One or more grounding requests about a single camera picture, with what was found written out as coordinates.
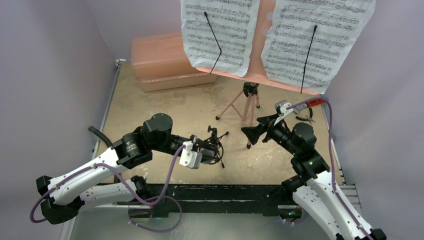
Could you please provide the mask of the sheet music page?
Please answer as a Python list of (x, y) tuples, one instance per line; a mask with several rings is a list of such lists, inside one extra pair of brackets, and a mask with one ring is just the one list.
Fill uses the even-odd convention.
[(244, 77), (257, 25), (258, 0), (182, 0), (184, 52), (194, 68)]
[(324, 94), (371, 19), (375, 0), (278, 0), (261, 60), (269, 80)]

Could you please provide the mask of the aluminium table frame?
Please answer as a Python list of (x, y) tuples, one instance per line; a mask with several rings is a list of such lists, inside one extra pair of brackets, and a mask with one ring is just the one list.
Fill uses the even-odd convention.
[[(291, 154), (295, 175), (280, 185), (171, 184), (176, 163), (190, 169), (217, 164), (223, 145), (212, 127), (205, 140), (174, 135), (172, 118), (157, 113), (115, 142), (90, 127), (106, 143), (106, 150), (66, 174), (39, 178), (41, 198), (36, 205), (51, 224), (64, 223), (96, 206), (134, 201), (158, 218), (171, 212), (254, 213), (278, 216), (294, 226), (310, 216), (332, 240), (384, 240), (383, 231), (361, 216), (337, 184), (334, 163), (327, 164), (316, 150), (313, 127), (306, 122), (287, 126), (285, 119), (293, 109), (294, 105), (282, 100), (275, 105), (275, 114), (259, 117), (257, 126), (241, 128), (250, 144), (274, 141)], [(155, 151), (172, 156), (164, 183), (149, 185), (143, 177), (134, 176), (103, 184), (108, 177), (120, 178), (151, 161)]]

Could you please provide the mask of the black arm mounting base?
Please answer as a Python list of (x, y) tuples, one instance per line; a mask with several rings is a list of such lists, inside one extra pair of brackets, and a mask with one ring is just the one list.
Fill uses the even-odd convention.
[(304, 213), (292, 193), (285, 185), (170, 184), (165, 195), (172, 199), (162, 199), (147, 211), (153, 218), (179, 212), (261, 214), (294, 222)]

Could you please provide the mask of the pink plastic storage box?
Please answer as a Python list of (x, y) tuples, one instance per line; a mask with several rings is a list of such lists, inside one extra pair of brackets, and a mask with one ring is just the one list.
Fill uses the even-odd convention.
[(216, 75), (191, 66), (180, 32), (135, 38), (130, 63), (144, 92), (212, 84), (217, 80)]

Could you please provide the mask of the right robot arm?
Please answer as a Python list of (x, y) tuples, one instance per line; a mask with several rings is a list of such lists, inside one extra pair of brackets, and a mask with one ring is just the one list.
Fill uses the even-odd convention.
[(251, 144), (261, 135), (263, 143), (273, 140), (292, 154), (296, 176), (282, 182), (280, 196), (296, 203), (311, 216), (331, 240), (385, 240), (380, 228), (373, 228), (355, 209), (339, 185), (327, 162), (315, 149), (317, 138), (311, 125), (298, 122), (292, 130), (277, 123), (277, 115), (259, 117), (257, 126), (241, 131)]

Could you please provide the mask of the black microphone tripod stand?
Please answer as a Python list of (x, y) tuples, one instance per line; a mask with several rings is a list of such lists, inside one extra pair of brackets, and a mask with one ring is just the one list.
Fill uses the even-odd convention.
[(210, 133), (210, 137), (208, 137), (206, 140), (212, 144), (212, 151), (214, 152), (214, 157), (216, 158), (215, 164), (220, 163), (222, 168), (225, 168), (223, 157), (224, 157), (224, 146), (221, 143), (221, 139), (224, 136), (229, 135), (229, 131), (225, 132), (223, 135), (218, 136), (218, 129), (216, 127), (211, 127), (210, 125), (207, 128), (207, 132)]

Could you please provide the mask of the purple glitter microphone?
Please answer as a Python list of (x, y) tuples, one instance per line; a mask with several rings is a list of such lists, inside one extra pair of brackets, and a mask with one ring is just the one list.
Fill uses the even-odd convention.
[(210, 165), (210, 164), (216, 163), (216, 158), (214, 157), (214, 154), (215, 154), (214, 151), (211, 151), (208, 149), (202, 149), (200, 153), (202, 154), (201, 161), (200, 161), (202, 164)]

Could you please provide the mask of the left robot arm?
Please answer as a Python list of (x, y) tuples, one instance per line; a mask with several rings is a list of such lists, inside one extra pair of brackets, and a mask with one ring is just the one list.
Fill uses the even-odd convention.
[(211, 139), (202, 140), (172, 134), (173, 120), (165, 113), (157, 113), (142, 126), (110, 143), (98, 157), (58, 177), (41, 176), (36, 180), (40, 198), (34, 205), (40, 209), (42, 220), (52, 225), (73, 219), (86, 208), (111, 202), (134, 201), (138, 205), (154, 206), (166, 197), (168, 185), (164, 184), (158, 196), (151, 196), (141, 177), (120, 179), (118, 183), (104, 185), (103, 180), (149, 162), (153, 151), (172, 155), (171, 166), (180, 164), (197, 169), (201, 163), (210, 164), (218, 145)]

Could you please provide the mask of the red handled pliers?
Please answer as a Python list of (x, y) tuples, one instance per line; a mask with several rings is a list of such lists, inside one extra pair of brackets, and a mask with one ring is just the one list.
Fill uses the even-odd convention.
[(297, 115), (295, 118), (299, 121), (309, 122), (311, 124), (312, 122), (315, 122), (313, 119), (313, 110), (311, 107), (308, 108), (309, 114), (305, 116), (299, 116)]

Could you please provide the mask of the pink music stand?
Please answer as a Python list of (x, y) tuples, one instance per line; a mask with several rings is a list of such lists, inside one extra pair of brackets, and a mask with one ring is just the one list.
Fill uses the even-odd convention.
[[(243, 80), (246, 82), (243, 84), (243, 86), (249, 86), (247, 90), (240, 90), (236, 97), (234, 97), (233, 100), (227, 103), (227, 105), (215, 117), (217, 121), (221, 119), (221, 117), (224, 115), (225, 112), (227, 112), (229, 108), (232, 108), (241, 118), (241, 122), (251, 126), (254, 121), (255, 109), (259, 109), (261, 107), (260, 97), (265, 96), (263, 92), (258, 90), (259, 85), (276, 87), (294, 92), (301, 91), (300, 88), (269, 80), (266, 76), (266, 71), (261, 60), (261, 53), (265, 45), (266, 35), (268, 33), (268, 30), (272, 27), (272, 20), (268, 19), (267, 15), (273, 13), (275, 6), (276, 3), (273, 0), (261, 0), (259, 2), (255, 33), (252, 42), (252, 51), (246, 75), (244, 77), (239, 77), (221, 71), (213, 72), (215, 75)], [(234, 103), (239, 97), (241, 97), (245, 93), (247, 94), (245, 95), (246, 100), (244, 110), (240, 112), (235, 107)]]

